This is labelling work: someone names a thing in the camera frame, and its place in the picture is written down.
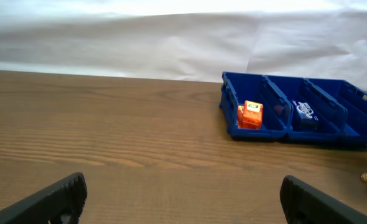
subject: blue tray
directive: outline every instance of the blue tray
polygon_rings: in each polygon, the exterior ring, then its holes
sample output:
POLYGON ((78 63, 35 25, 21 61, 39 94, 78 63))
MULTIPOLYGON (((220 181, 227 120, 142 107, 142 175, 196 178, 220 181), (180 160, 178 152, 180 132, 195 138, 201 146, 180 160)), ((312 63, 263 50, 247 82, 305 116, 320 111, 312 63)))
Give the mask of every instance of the blue tray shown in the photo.
POLYGON ((367 143, 367 93, 344 80, 223 72, 221 103, 232 138, 367 143), (264 105, 260 130, 238 128, 245 100, 264 105), (319 118, 316 131, 293 128, 294 106, 307 102, 319 118))

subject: white wall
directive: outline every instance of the white wall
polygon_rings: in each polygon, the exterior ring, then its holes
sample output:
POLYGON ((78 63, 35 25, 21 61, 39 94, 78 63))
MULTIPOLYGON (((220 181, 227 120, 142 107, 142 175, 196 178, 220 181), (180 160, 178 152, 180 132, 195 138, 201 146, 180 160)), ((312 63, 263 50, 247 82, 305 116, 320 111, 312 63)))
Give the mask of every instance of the white wall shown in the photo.
POLYGON ((0 0, 0 70, 205 82, 247 71, 367 90, 367 1, 0 0))

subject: white label on orange box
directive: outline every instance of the white label on orange box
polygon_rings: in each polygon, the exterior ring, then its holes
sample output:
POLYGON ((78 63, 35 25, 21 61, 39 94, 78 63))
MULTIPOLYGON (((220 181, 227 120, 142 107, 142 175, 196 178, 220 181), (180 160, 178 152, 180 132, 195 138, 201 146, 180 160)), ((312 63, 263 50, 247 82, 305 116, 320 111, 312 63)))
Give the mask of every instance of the white label on orange box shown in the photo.
POLYGON ((261 109, 261 105, 259 103, 247 102, 247 110, 253 112, 259 112, 261 109))

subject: blue package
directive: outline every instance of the blue package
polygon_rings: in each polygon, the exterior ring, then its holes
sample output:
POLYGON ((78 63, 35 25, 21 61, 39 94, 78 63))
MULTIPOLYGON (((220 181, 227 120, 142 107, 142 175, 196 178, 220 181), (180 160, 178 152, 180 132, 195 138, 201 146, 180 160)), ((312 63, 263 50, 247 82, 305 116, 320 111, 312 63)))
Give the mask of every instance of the blue package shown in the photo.
POLYGON ((308 104, 292 100, 294 105, 294 131, 315 131, 318 121, 315 110, 308 104))

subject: wood grain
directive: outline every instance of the wood grain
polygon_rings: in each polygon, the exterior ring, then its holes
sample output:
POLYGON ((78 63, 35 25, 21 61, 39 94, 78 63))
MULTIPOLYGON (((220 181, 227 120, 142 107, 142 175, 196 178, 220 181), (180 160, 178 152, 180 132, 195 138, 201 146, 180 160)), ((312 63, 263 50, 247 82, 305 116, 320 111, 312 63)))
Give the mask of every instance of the wood grain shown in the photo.
POLYGON ((367 214, 367 150, 233 141, 219 83, 0 71, 0 209, 72 172, 80 223, 285 223, 292 174, 367 214))

